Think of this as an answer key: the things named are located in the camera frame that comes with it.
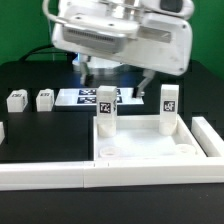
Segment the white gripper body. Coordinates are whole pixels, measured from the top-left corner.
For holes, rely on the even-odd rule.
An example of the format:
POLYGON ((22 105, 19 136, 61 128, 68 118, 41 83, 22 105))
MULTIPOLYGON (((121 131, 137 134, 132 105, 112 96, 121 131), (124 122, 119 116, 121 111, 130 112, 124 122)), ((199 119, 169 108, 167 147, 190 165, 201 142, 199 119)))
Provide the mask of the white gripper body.
POLYGON ((111 54, 65 41, 62 25, 69 18, 56 20, 53 43, 59 49, 176 76, 187 70, 192 47, 192 30, 189 23, 183 19, 148 13, 142 22, 137 22, 139 29, 136 37, 128 39, 122 52, 111 54))

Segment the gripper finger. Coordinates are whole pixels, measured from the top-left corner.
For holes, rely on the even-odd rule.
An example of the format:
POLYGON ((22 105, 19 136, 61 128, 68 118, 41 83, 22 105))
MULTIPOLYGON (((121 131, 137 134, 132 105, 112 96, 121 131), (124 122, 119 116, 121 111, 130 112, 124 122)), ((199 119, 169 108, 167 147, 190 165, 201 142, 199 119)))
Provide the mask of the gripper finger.
POLYGON ((85 61, 80 62, 80 72, 81 72, 81 78, 80 78, 81 84, 88 85, 90 80, 90 73, 88 65, 85 61))
POLYGON ((153 80, 154 76, 155 76, 155 71, 150 69, 145 69, 143 71, 144 79, 138 84, 137 87, 133 89, 132 97, 133 98, 143 97, 145 95, 144 89, 153 80))

